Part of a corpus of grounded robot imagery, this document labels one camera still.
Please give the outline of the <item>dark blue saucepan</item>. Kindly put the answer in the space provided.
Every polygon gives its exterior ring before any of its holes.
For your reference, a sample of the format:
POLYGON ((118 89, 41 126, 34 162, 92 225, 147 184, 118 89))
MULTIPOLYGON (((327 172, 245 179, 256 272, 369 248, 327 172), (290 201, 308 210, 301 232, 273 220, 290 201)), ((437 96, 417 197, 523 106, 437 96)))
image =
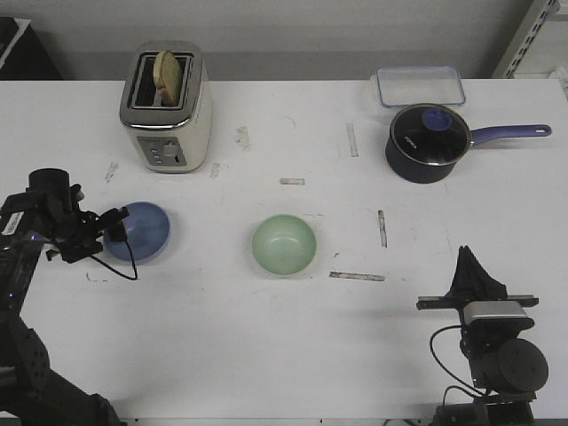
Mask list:
MULTIPOLYGON (((543 138, 548 137, 552 134, 551 127, 546 124, 491 126, 475 130, 469 127, 469 130, 472 136, 472 144, 470 149, 474 146, 479 146, 495 139, 543 138)), ((391 169, 394 172, 396 172, 403 179, 417 184, 430 184, 438 182, 439 180, 448 176, 454 169, 455 165, 462 159, 461 158, 453 164, 442 166, 424 165, 413 160, 409 160, 394 146, 394 143, 391 139, 391 127, 389 127, 389 139, 385 146, 385 156, 387 163, 390 165, 391 169)))

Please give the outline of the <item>cream two-slot toaster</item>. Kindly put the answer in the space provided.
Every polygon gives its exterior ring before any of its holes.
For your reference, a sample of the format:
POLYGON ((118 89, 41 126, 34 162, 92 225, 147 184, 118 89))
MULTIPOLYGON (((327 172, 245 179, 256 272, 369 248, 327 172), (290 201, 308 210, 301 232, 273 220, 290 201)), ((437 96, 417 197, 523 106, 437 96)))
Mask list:
POLYGON ((208 152, 212 127, 212 94, 201 49, 184 41, 141 44, 122 91, 119 117, 141 161, 158 173, 189 173, 208 152), (171 51, 182 68, 179 102, 165 106, 154 86, 154 60, 171 51))

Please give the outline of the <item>clear plastic food container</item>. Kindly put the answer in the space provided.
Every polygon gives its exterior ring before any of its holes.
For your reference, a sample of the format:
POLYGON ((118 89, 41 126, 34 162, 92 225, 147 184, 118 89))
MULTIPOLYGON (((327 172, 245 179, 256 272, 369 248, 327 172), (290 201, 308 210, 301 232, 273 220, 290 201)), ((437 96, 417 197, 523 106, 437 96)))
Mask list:
POLYGON ((419 103, 461 106, 466 102, 460 73, 451 66, 380 67, 370 81, 385 108, 419 103))

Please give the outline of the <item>glass lid with blue knob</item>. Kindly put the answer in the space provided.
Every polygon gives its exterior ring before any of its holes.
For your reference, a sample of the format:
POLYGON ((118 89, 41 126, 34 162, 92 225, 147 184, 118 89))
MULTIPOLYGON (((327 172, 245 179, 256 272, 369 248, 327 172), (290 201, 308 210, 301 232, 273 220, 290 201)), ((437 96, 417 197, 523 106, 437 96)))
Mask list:
POLYGON ((409 160, 430 166, 449 165, 470 149, 468 125, 452 109, 430 103, 408 106, 390 124, 394 146, 409 160))

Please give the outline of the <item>green bowl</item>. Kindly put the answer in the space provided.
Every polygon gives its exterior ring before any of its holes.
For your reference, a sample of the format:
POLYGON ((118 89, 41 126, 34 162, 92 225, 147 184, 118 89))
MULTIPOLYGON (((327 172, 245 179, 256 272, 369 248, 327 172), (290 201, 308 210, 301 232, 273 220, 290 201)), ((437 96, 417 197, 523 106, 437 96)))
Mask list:
POLYGON ((295 275, 316 256, 316 235, 302 218, 279 214, 266 218, 256 228, 251 251, 265 271, 279 276, 295 275))

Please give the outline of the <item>grey perforated metal rack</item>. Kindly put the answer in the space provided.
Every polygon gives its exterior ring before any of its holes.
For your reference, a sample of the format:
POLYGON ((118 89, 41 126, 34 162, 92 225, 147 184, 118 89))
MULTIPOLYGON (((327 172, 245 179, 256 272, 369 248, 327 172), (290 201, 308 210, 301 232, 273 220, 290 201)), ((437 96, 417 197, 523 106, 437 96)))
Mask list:
POLYGON ((510 79, 528 53, 543 25, 560 11, 560 1, 534 0, 522 18, 491 77, 510 79))

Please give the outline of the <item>blue bowl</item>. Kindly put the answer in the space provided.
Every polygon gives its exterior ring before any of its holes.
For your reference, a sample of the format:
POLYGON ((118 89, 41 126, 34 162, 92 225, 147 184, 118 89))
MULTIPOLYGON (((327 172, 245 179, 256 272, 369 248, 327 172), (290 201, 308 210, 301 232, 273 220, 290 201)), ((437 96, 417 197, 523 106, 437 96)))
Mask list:
POLYGON ((130 245, 134 261, 145 262, 163 251, 170 239, 170 219, 165 210, 149 201, 126 205, 129 215, 122 224, 126 241, 112 241, 108 232, 103 235, 105 251, 121 261, 130 261, 130 245))

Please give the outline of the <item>slice of toast bread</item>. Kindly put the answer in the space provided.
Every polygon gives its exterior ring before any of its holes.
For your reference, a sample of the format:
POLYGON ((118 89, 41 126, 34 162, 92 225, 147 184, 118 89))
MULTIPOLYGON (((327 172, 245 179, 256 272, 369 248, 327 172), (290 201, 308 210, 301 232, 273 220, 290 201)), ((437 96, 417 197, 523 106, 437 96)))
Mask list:
POLYGON ((160 51, 153 66, 154 86, 163 105, 175 107, 180 98, 182 68, 171 51, 160 51))

